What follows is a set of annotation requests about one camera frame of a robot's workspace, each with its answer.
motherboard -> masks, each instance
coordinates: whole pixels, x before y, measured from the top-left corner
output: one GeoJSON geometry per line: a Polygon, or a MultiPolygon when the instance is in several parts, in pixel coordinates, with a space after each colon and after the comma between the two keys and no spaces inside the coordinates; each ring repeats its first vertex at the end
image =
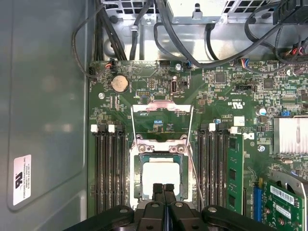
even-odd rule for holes
{"type": "Polygon", "coordinates": [[[90,64],[101,71],[89,84],[88,217],[136,208],[153,183],[171,183],[198,209],[203,200],[278,230],[307,228],[307,65],[261,75],[237,62],[90,64]]]}

blue connector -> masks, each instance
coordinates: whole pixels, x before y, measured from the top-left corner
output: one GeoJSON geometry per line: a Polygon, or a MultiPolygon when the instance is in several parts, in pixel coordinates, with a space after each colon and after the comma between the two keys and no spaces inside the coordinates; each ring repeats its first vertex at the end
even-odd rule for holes
{"type": "Polygon", "coordinates": [[[290,112],[288,112],[288,111],[283,111],[283,112],[281,112],[281,115],[282,115],[282,116],[290,116],[290,112]]]}
{"type": "Polygon", "coordinates": [[[261,222],[262,218],[262,190],[254,187],[254,220],[261,222]]]}

black cable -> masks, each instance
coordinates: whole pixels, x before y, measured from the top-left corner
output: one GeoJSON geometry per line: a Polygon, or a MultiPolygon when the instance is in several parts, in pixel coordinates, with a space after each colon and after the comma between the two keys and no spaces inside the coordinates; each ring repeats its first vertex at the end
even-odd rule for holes
{"type": "Polygon", "coordinates": [[[162,23],[156,23],[154,25],[154,41],[155,41],[155,44],[156,46],[158,47],[158,49],[164,53],[165,55],[168,55],[170,56],[170,59],[172,60],[179,60],[183,63],[186,63],[187,62],[187,59],[185,59],[184,57],[178,57],[178,56],[175,56],[173,54],[171,54],[170,52],[168,52],[165,48],[162,47],[162,45],[160,45],[159,41],[158,41],[158,31],[157,31],[157,28],[159,26],[162,26],[163,24],[162,23]]]}
{"type": "MultiPolygon", "coordinates": [[[[151,7],[152,3],[153,3],[153,0],[147,0],[146,4],[141,9],[140,13],[137,15],[137,18],[134,22],[134,26],[139,25],[142,17],[147,13],[147,11],[151,7]]],[[[138,42],[138,32],[133,31],[132,32],[132,41],[131,41],[131,49],[130,49],[130,54],[129,54],[129,60],[135,60],[137,42],[138,42]]]]}
{"type": "Polygon", "coordinates": [[[279,31],[277,32],[277,36],[276,36],[276,39],[275,39],[275,55],[277,57],[277,59],[284,63],[284,64],[288,64],[288,65],[291,65],[291,64],[306,64],[308,63],[308,61],[294,61],[296,60],[296,57],[299,53],[299,50],[302,46],[302,39],[300,37],[300,33],[298,32],[298,36],[299,36],[299,41],[298,41],[298,44],[297,44],[297,51],[296,51],[296,54],[294,55],[294,57],[291,59],[291,61],[288,61],[288,60],[285,60],[283,59],[279,54],[278,54],[278,43],[279,43],[279,39],[280,39],[280,36],[281,36],[281,32],[282,32],[282,28],[279,29],[279,31]]]}
{"type": "MultiPolygon", "coordinates": [[[[99,8],[99,7],[101,6],[101,1],[100,1],[100,0],[96,0],[96,1],[95,1],[95,4],[96,4],[96,8],[99,8]]],[[[102,23],[102,26],[105,27],[106,22],[105,22],[105,19],[104,19],[103,15],[101,14],[101,12],[99,12],[98,18],[100,18],[101,23],[102,23]]],[[[111,46],[112,46],[112,48],[113,48],[113,50],[114,50],[114,52],[115,52],[116,58],[117,58],[118,60],[122,60],[122,56],[121,56],[120,50],[119,50],[119,48],[118,48],[118,45],[117,45],[117,43],[116,43],[114,37],[112,36],[112,33],[110,32],[110,30],[109,30],[107,27],[105,27],[105,31],[106,31],[106,33],[107,33],[107,36],[108,36],[109,41],[110,41],[110,43],[111,43],[111,46]]]]}
{"type": "Polygon", "coordinates": [[[76,35],[78,33],[78,31],[85,25],[87,24],[90,20],[92,20],[98,12],[100,12],[102,9],[104,8],[103,5],[99,6],[98,9],[95,11],[95,13],[89,18],[85,19],[77,28],[76,30],[73,31],[73,34],[72,34],[72,50],[73,50],[73,55],[74,55],[74,58],[77,62],[77,65],[78,67],[80,68],[81,72],[86,76],[88,77],[89,79],[91,80],[96,80],[99,76],[101,76],[103,73],[104,73],[104,70],[99,72],[97,75],[90,75],[89,73],[87,73],[85,71],[85,69],[83,68],[81,62],[80,62],[80,59],[78,57],[78,54],[77,54],[77,49],[76,49],[76,35]]]}
{"type": "MultiPolygon", "coordinates": [[[[258,9],[256,9],[246,20],[245,22],[245,25],[244,25],[244,31],[245,31],[245,34],[247,36],[247,38],[252,41],[252,42],[256,42],[259,40],[258,37],[256,37],[250,30],[249,28],[249,22],[250,22],[250,19],[252,19],[258,12],[260,11],[263,11],[263,10],[267,10],[267,9],[271,9],[271,8],[274,8],[274,7],[277,7],[279,6],[279,3],[271,3],[271,4],[268,4],[268,5],[264,5],[264,6],[261,6],[259,7],[258,9]]],[[[267,43],[267,42],[262,42],[260,43],[261,46],[264,46],[264,47],[267,47],[269,48],[273,54],[275,54],[275,47],[273,45],[271,45],[270,43],[267,43]]]]}
{"type": "Polygon", "coordinates": [[[195,58],[187,51],[187,49],[183,46],[183,44],[181,43],[179,37],[176,35],[170,21],[168,18],[168,14],[167,14],[167,10],[166,7],[164,5],[164,0],[156,0],[156,4],[158,6],[158,10],[160,12],[161,15],[161,19],[162,19],[162,23],[167,31],[167,33],[170,36],[170,39],[172,40],[172,42],[174,43],[174,45],[176,46],[176,48],[195,66],[199,67],[199,68],[214,68],[216,66],[220,66],[223,64],[226,64],[228,62],[231,62],[233,60],[239,59],[243,56],[245,56],[246,54],[250,53],[251,51],[253,51],[257,46],[259,46],[262,42],[264,42],[267,38],[269,38],[272,34],[274,34],[277,30],[279,30],[279,28],[281,28],[281,25],[276,25],[273,29],[271,29],[269,32],[267,32],[263,37],[261,37],[258,41],[256,41],[254,44],[252,44],[250,47],[246,48],[245,50],[241,51],[238,54],[235,54],[227,59],[224,60],[220,60],[217,62],[213,62],[213,63],[209,63],[209,64],[202,64],[199,63],[197,60],[195,60],[195,58]]]}
{"type": "MultiPolygon", "coordinates": [[[[96,4],[96,8],[98,8],[99,6],[101,6],[101,1],[96,0],[95,4],[96,4]]],[[[116,58],[118,60],[127,60],[123,46],[122,46],[122,43],[121,43],[114,27],[112,26],[112,23],[110,22],[109,16],[108,16],[105,9],[103,9],[99,13],[99,17],[101,18],[101,21],[102,21],[103,26],[105,28],[105,31],[108,35],[111,46],[112,46],[113,50],[115,51],[116,58]]]]}
{"type": "Polygon", "coordinates": [[[99,16],[96,16],[95,24],[95,44],[94,44],[94,60],[103,60],[103,23],[99,16]]]}
{"type": "MultiPolygon", "coordinates": [[[[275,54],[278,55],[278,44],[279,44],[279,40],[280,40],[280,36],[281,36],[281,31],[282,31],[282,27],[278,30],[277,32],[277,35],[276,35],[276,38],[275,38],[275,54]]],[[[299,39],[299,43],[298,43],[298,47],[297,47],[297,51],[296,51],[296,54],[291,58],[291,62],[294,61],[299,53],[299,48],[301,47],[301,37],[300,37],[300,34],[298,33],[298,39],[299,39]]],[[[261,75],[269,75],[269,74],[275,74],[279,71],[283,71],[289,64],[284,64],[282,67],[280,68],[277,68],[276,70],[273,70],[273,71],[257,71],[257,70],[254,70],[254,69],[251,69],[249,67],[245,67],[245,69],[247,71],[250,71],[252,73],[255,73],[255,74],[261,74],[261,75]]]]}
{"type": "Polygon", "coordinates": [[[114,27],[112,26],[112,23],[110,22],[109,16],[108,16],[105,8],[101,11],[101,14],[102,14],[102,17],[103,17],[103,23],[104,23],[106,32],[110,33],[112,38],[115,40],[116,46],[119,49],[122,60],[127,60],[126,55],[125,55],[125,51],[124,51],[123,46],[122,46],[122,43],[121,43],[119,36],[117,35],[114,27]]]}
{"type": "Polygon", "coordinates": [[[205,36],[205,43],[206,43],[206,47],[208,49],[208,52],[210,53],[210,55],[212,56],[212,58],[214,60],[219,60],[219,58],[215,55],[214,51],[213,51],[213,48],[212,48],[212,45],[211,45],[211,32],[212,30],[215,28],[215,24],[212,23],[212,24],[206,24],[205,26],[205,33],[206,33],[206,36],[205,36]]]}

memory chip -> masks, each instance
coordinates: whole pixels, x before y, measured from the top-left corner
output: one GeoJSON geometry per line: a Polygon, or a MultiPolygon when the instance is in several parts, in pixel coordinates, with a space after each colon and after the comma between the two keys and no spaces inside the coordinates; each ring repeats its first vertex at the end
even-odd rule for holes
{"type": "Polygon", "coordinates": [[[235,197],[229,195],[229,204],[233,207],[235,207],[235,197]]]}
{"type": "Polygon", "coordinates": [[[273,89],[274,88],[274,81],[272,78],[266,78],[263,80],[264,89],[273,89]]]}
{"type": "Polygon", "coordinates": [[[229,148],[236,149],[236,139],[235,138],[229,139],[229,148]]]}
{"type": "Polygon", "coordinates": [[[229,169],[229,177],[232,180],[235,180],[235,175],[236,175],[236,171],[234,171],[233,169],[229,169]]]}
{"type": "Polygon", "coordinates": [[[226,74],[224,72],[217,72],[215,74],[215,82],[216,83],[225,83],[226,82],[226,74]]]}

label sticker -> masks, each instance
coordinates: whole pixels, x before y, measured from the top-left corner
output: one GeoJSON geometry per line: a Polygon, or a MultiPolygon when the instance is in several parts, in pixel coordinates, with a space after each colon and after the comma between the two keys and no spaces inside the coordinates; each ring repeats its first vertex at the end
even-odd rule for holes
{"type": "Polygon", "coordinates": [[[288,194],[284,193],[283,191],[270,186],[270,192],[278,197],[280,197],[281,199],[285,200],[286,202],[289,202],[290,204],[294,205],[294,197],[289,196],[288,194]]]}
{"type": "Polygon", "coordinates": [[[279,205],[276,205],[276,210],[280,212],[282,215],[285,217],[289,218],[291,220],[291,213],[289,213],[287,210],[284,208],[280,207],[279,205]]]}
{"type": "Polygon", "coordinates": [[[245,116],[235,116],[234,119],[234,126],[235,127],[243,127],[245,126],[245,116]]]}
{"type": "Polygon", "coordinates": [[[31,196],[31,155],[14,159],[13,205],[31,196]]]}

